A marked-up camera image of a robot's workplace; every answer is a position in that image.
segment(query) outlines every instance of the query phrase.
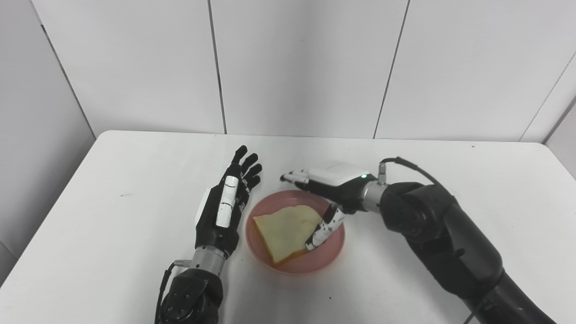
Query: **bread slice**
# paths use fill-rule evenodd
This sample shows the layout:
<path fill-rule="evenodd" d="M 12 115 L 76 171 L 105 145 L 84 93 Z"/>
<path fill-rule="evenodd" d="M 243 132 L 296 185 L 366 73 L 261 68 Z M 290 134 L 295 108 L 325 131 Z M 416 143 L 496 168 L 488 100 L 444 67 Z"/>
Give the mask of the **bread slice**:
<path fill-rule="evenodd" d="M 320 215 L 306 205 L 285 207 L 273 214 L 254 217 L 274 266 L 306 253 L 304 244 L 321 220 Z"/>

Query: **white robotic hand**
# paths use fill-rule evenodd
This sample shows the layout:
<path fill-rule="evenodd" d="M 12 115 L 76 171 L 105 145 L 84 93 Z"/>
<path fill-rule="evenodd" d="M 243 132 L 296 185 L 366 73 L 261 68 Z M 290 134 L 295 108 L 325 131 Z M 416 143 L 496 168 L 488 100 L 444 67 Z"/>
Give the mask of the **white robotic hand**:
<path fill-rule="evenodd" d="M 346 214 L 354 214 L 358 210 L 379 213 L 378 203 L 386 188 L 385 172 L 379 179 L 381 183 L 370 171 L 341 161 L 328 161 L 308 170 L 282 175 L 281 181 L 294 183 L 298 188 L 332 202 L 322 216 L 322 222 L 306 241 L 306 248 L 313 250 L 324 243 L 344 222 Z"/>

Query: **black arm joint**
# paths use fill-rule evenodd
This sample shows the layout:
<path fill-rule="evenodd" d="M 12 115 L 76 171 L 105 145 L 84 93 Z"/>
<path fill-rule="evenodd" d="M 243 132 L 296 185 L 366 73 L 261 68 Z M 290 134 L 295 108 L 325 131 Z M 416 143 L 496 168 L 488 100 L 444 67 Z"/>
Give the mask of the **black arm joint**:
<path fill-rule="evenodd" d="M 161 323 L 216 324 L 222 299 L 222 281 L 218 276 L 200 269 L 188 269 L 172 280 L 170 291 L 162 302 Z"/>

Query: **silver cylinder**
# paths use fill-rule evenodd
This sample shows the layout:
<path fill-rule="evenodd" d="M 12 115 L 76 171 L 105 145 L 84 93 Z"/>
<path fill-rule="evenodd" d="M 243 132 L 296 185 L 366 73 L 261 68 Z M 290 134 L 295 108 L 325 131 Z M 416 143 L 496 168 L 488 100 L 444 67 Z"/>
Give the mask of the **silver cylinder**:
<path fill-rule="evenodd" d="M 376 181 L 370 181 L 362 190 L 362 206 L 364 209 L 380 214 L 380 198 L 388 187 Z"/>
<path fill-rule="evenodd" d="M 194 252 L 190 268 L 202 269 L 220 276 L 226 261 L 223 251 L 213 246 L 200 246 Z"/>

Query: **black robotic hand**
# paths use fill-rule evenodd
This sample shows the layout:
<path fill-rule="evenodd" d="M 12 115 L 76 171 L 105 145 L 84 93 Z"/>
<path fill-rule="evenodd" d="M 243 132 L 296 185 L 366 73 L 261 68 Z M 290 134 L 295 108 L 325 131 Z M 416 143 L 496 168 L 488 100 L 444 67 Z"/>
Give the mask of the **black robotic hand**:
<path fill-rule="evenodd" d="M 222 304 L 223 287 L 220 272 L 224 262 L 238 246 L 238 225 L 250 191 L 260 183 L 256 164 L 258 155 L 249 155 L 246 146 L 236 150 L 230 166 L 206 199 L 196 225 L 196 251 L 191 260 L 176 260 L 164 273 L 155 323 L 216 324 Z M 174 266 L 189 268 L 172 280 L 170 291 L 162 302 L 164 288 Z"/>
<path fill-rule="evenodd" d="M 247 152 L 245 145 L 236 150 L 222 179 L 210 190 L 196 225 L 196 248 L 214 246 L 228 258 L 238 246 L 238 224 L 242 211 L 248 203 L 250 191 L 260 183 L 258 173 L 262 171 L 261 164 L 252 166 L 258 161 L 256 153 L 240 164 Z"/>

